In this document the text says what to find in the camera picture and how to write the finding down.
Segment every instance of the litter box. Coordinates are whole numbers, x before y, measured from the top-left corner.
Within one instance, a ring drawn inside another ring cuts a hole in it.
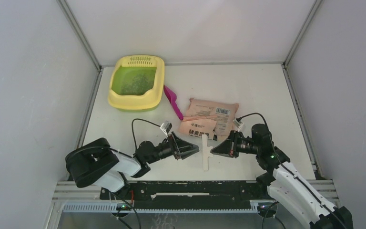
[[[107,101],[123,111],[147,111],[161,101],[165,62],[156,56],[121,58],[110,79]]]

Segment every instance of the white wall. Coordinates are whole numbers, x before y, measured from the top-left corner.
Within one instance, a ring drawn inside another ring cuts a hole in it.
[[[323,172],[366,228],[366,1],[325,1],[289,71]]]
[[[68,0],[96,57],[283,62],[314,0]]]
[[[96,70],[54,0],[0,0],[0,228],[41,228]]]

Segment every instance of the barcode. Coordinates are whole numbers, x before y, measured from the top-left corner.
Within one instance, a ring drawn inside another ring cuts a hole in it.
[[[229,115],[229,110],[228,109],[222,109],[222,108],[219,108],[217,107],[216,113],[220,113],[220,114],[224,114],[224,115]]]

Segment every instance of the green litter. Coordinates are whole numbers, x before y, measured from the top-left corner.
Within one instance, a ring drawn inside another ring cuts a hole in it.
[[[156,67],[120,67],[112,90],[119,95],[143,95],[153,88]]]

